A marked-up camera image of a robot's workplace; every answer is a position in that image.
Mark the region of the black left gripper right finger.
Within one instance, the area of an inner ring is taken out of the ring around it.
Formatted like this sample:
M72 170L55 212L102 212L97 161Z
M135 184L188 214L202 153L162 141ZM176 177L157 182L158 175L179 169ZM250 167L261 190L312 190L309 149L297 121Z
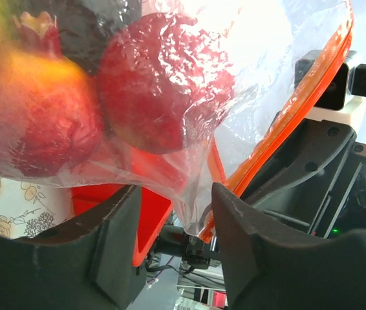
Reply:
M366 309L366 229L308 235L220 183L211 206L230 309Z

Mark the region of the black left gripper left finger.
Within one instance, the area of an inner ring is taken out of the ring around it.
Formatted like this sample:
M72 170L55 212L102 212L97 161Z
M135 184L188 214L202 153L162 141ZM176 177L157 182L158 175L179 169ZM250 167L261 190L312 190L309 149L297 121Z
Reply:
M133 266L142 190L103 203L34 238L0 236L0 309L125 309L145 285Z

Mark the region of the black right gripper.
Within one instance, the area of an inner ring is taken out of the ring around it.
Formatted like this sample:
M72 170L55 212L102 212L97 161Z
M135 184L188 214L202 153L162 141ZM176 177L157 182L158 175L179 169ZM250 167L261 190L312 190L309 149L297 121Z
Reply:
M349 125L304 119L241 198L321 238L366 229L366 144L357 142Z

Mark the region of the red plastic tray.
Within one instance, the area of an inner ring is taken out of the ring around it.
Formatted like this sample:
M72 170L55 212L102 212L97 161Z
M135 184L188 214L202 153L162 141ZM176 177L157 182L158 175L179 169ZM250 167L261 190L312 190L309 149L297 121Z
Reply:
M225 181L226 175L215 143L208 155L211 175ZM103 184L75 187L71 189L74 214L79 215L104 202L123 187L122 184ZM133 254L133 266L143 263L161 228L173 209L169 199L146 188L142 189L142 205Z

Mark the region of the wrinkled red fruit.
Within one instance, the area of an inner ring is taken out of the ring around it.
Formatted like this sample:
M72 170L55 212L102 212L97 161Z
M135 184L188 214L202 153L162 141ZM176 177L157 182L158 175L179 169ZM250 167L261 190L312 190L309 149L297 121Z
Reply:
M24 12L13 21L19 39L0 43L0 176L55 176L98 148L98 95L62 54L55 17Z

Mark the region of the clear zip bag orange zipper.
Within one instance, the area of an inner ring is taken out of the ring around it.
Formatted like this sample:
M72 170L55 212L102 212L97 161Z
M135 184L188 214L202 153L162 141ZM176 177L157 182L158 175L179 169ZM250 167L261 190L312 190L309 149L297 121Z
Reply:
M60 188L139 185L167 199L187 233L215 232L211 188L240 194L326 89L349 49L349 1L0 1L0 43L19 39L13 19L47 12L58 20L62 54L92 79L103 118L98 148L46 178L7 178ZM113 35L152 13L182 14L219 33L234 77L228 115L204 140L167 154L131 146L108 122L99 65ZM226 180L211 175L217 145Z

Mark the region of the glossy red apple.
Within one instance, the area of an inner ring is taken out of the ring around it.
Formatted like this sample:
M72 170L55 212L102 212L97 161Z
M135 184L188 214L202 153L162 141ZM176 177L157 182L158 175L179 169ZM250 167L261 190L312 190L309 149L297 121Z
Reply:
M204 141L234 93L223 37L182 14L152 13L113 35L99 65L109 124L133 147L167 154Z

